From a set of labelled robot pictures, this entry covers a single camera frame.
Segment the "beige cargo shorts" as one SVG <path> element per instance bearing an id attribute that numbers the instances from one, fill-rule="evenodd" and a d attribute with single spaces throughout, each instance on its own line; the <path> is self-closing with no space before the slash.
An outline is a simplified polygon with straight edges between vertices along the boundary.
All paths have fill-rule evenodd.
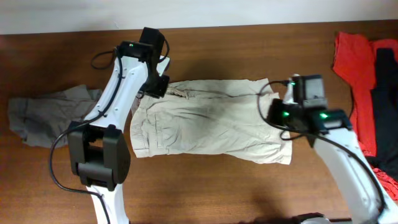
<path id="1" fill-rule="evenodd" d="M 138 158 L 227 154 L 288 165 L 292 143 L 262 120 L 278 97 L 266 78 L 171 83 L 164 97 L 146 96 L 132 107 L 133 151 Z"/>

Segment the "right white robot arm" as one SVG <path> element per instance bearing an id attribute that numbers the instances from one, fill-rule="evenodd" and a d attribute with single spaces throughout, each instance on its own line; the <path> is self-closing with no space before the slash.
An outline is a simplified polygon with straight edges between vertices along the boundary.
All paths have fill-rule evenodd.
<path id="1" fill-rule="evenodd" d="M 397 223 L 397 205 L 367 162 L 343 110 L 306 110 L 298 104 L 287 105 L 274 99 L 266 122 L 307 137 L 332 174 L 352 223 Z"/>

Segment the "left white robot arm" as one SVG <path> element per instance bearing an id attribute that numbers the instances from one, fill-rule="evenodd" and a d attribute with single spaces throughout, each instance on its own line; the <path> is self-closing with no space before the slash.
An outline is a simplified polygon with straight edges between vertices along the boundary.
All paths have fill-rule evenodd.
<path id="1" fill-rule="evenodd" d="M 169 82 L 164 75 L 169 45 L 121 42 L 114 50 L 114 68 L 94 108 L 82 122 L 72 122 L 67 135 L 71 168 L 90 194 L 98 223 L 129 223 L 123 182 L 131 155 L 124 126 L 137 95 L 163 97 Z"/>

